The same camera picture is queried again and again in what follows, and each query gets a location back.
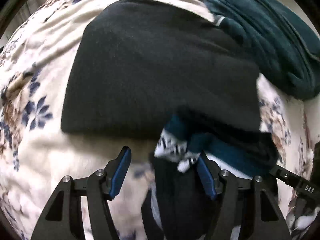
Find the navy white patterned knit sweater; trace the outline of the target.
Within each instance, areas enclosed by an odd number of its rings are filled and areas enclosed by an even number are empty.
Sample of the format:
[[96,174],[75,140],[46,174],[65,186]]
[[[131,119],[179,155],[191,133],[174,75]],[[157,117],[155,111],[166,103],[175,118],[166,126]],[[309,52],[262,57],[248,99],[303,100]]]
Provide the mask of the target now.
[[279,153],[270,133],[246,131],[206,114],[182,109],[164,126],[152,158],[155,182],[143,210],[148,239],[199,239],[210,227],[215,191],[205,153],[237,177],[267,175]]

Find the floral cream bed quilt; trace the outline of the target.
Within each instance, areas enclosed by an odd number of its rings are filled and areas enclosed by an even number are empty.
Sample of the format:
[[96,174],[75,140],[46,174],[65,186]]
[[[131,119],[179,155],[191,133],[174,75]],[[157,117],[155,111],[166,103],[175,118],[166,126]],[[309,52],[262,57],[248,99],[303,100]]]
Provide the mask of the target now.
[[[163,129],[157,139],[61,129],[67,83],[84,30],[119,1],[48,0],[18,27],[1,53],[1,212],[19,239],[32,239],[64,176],[89,177],[116,159],[124,146],[131,149],[131,163],[108,207],[118,239],[148,239],[142,212],[150,207],[145,201],[155,182],[152,158]],[[202,0],[151,1],[187,10],[217,27],[219,17]],[[296,99],[273,85],[260,68],[256,88],[258,131],[270,133],[273,142],[303,141],[314,150],[319,168],[319,94]],[[300,200],[298,209],[280,211],[291,239],[319,239],[319,203],[311,209]],[[81,213],[85,239],[94,239],[86,197],[81,198]]]

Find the dark teal fleece garment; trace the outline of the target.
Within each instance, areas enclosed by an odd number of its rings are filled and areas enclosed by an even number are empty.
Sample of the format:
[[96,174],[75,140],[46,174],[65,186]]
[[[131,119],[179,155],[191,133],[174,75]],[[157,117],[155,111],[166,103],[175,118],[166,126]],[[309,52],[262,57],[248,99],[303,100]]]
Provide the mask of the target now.
[[276,0],[202,1],[273,85],[299,100],[319,94],[319,38],[289,8]]

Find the black folded garment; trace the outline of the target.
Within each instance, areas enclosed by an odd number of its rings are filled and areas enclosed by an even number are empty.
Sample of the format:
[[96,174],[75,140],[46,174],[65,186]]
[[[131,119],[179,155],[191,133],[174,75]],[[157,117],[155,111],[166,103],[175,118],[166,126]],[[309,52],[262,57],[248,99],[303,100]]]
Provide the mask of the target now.
[[106,7],[84,30],[61,129],[157,139],[180,107],[258,131],[259,68],[197,14],[151,0]]

